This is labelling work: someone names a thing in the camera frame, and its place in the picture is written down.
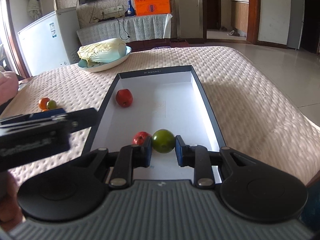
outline light blue plate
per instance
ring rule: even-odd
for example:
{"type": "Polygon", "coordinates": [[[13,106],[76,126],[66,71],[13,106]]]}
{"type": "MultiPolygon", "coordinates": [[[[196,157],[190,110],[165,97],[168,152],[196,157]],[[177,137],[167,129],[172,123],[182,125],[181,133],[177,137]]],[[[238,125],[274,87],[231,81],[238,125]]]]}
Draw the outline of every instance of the light blue plate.
{"type": "Polygon", "coordinates": [[[109,63],[96,63],[96,64],[88,67],[87,61],[84,59],[81,59],[78,63],[78,66],[82,70],[89,71],[89,72],[99,72],[99,71],[103,71],[103,70],[106,70],[109,68],[113,68],[113,67],[119,65],[120,63],[124,62],[129,57],[132,49],[129,46],[126,46],[126,48],[127,48],[126,54],[117,60],[111,61],[109,63]]]}

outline person's hand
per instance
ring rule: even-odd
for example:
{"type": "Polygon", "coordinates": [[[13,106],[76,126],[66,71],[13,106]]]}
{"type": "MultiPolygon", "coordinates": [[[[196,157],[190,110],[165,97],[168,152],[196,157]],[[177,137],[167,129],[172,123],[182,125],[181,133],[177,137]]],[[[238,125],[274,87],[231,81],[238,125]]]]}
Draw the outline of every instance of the person's hand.
{"type": "Polygon", "coordinates": [[[7,173],[7,194],[0,200],[0,226],[4,231],[13,229],[23,217],[17,201],[17,182],[10,172],[7,173]]]}
{"type": "Polygon", "coordinates": [[[0,72],[0,105],[13,98],[19,89],[19,81],[15,72],[0,72]]]}

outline green fruit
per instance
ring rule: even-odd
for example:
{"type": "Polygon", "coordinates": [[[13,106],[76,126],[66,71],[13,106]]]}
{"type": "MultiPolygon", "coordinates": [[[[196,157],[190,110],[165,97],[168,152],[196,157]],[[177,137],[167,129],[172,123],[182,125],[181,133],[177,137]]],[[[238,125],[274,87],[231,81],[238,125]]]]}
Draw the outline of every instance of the green fruit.
{"type": "Polygon", "coordinates": [[[159,153],[168,153],[174,149],[175,137],[172,132],[161,129],[152,136],[152,147],[159,153]]]}
{"type": "Polygon", "coordinates": [[[57,103],[56,103],[56,101],[54,101],[54,100],[48,101],[48,103],[47,103],[47,108],[48,108],[49,110],[56,109],[56,108],[57,108],[57,103]]]}

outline wall outlet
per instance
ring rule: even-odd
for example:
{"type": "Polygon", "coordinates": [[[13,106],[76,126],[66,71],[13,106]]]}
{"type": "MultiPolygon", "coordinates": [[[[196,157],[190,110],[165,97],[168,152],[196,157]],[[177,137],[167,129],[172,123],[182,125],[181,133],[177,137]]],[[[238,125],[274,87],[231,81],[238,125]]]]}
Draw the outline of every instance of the wall outlet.
{"type": "Polygon", "coordinates": [[[107,9],[103,9],[100,11],[100,14],[102,15],[102,12],[104,12],[104,15],[109,14],[109,13],[115,13],[115,12],[121,12],[123,11],[123,5],[119,5],[116,7],[111,7],[107,9]]]}

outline wooden cabinet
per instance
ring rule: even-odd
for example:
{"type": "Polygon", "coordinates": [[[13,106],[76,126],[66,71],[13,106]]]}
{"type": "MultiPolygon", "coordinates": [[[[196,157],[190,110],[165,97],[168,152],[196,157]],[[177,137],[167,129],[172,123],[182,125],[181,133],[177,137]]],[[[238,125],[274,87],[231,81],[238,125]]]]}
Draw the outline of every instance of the wooden cabinet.
{"type": "Polygon", "coordinates": [[[231,1],[231,26],[247,33],[249,2],[231,1]]]}

